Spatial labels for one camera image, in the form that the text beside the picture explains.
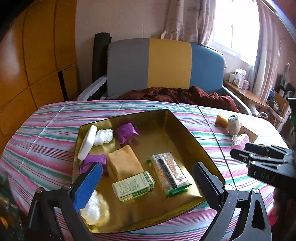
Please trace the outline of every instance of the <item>pink object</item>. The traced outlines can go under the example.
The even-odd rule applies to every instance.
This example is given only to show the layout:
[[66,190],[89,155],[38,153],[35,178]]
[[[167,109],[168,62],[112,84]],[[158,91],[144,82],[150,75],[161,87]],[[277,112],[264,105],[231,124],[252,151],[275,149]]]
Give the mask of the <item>pink object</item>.
[[243,150],[245,145],[250,141],[247,134],[240,134],[232,143],[232,148]]
[[125,143],[127,140],[132,138],[132,136],[140,136],[140,132],[136,127],[133,126],[132,123],[128,123],[118,127],[115,130],[115,133],[120,144]]
[[272,208],[267,217],[269,219],[270,226],[273,226],[277,220],[277,216],[274,216],[274,208]]
[[103,171],[107,172],[107,165],[106,165],[107,157],[105,154],[100,154],[100,155],[88,154],[84,159],[84,161],[82,162],[82,164],[80,165],[79,173],[82,174],[87,172],[87,170],[90,168],[93,162],[101,163],[103,166]]
[[244,80],[244,83],[242,84],[242,90],[246,90],[249,87],[249,81]]

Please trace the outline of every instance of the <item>snack package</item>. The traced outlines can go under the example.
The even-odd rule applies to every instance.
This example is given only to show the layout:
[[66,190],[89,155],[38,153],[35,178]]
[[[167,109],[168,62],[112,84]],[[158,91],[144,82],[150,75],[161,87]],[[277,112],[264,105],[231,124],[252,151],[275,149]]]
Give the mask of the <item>snack package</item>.
[[192,185],[184,176],[170,152],[151,156],[156,175],[167,196],[175,195]]

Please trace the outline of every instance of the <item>yellow sponge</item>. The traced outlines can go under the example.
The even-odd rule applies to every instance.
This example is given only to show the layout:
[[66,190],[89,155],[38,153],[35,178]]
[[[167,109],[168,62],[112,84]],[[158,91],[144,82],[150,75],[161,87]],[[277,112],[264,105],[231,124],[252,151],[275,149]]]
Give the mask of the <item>yellow sponge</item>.
[[107,154],[108,166],[118,181],[144,172],[141,163],[129,145]]
[[219,113],[216,117],[216,123],[221,127],[227,128],[228,127],[228,118],[223,116],[223,114]]

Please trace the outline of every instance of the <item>purple packet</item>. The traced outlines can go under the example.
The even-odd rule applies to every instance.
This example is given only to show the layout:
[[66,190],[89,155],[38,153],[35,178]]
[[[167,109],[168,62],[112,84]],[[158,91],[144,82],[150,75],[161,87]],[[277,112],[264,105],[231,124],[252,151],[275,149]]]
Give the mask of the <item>purple packet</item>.
[[123,144],[124,142],[129,140],[130,138],[132,138],[132,136],[140,136],[140,132],[136,127],[133,126],[132,123],[128,123],[118,127],[115,130],[115,133],[120,144]]
[[92,165],[93,162],[98,162],[101,163],[103,166],[103,171],[107,172],[107,157],[105,154],[100,154],[100,155],[90,155],[88,154],[86,156],[86,158],[84,159],[84,161],[82,162],[82,164],[80,165],[79,168],[79,173],[85,173],[87,172],[87,170],[90,168],[90,166]]
[[90,162],[98,162],[98,163],[101,163],[102,165],[105,165],[106,160],[107,160],[107,157],[106,157],[105,154],[99,154],[99,155],[90,155],[90,154],[88,154],[86,156],[86,158],[84,159],[83,164],[85,165],[85,164],[90,163]]

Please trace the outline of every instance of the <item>blue gripper pad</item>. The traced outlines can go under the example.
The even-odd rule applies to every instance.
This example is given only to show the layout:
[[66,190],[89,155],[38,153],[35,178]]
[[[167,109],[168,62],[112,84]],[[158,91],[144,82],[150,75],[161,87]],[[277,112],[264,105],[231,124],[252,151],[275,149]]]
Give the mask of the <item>blue gripper pad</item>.
[[70,196],[76,212],[85,208],[102,175],[102,164],[96,162],[90,166],[86,173],[80,174],[75,180]]

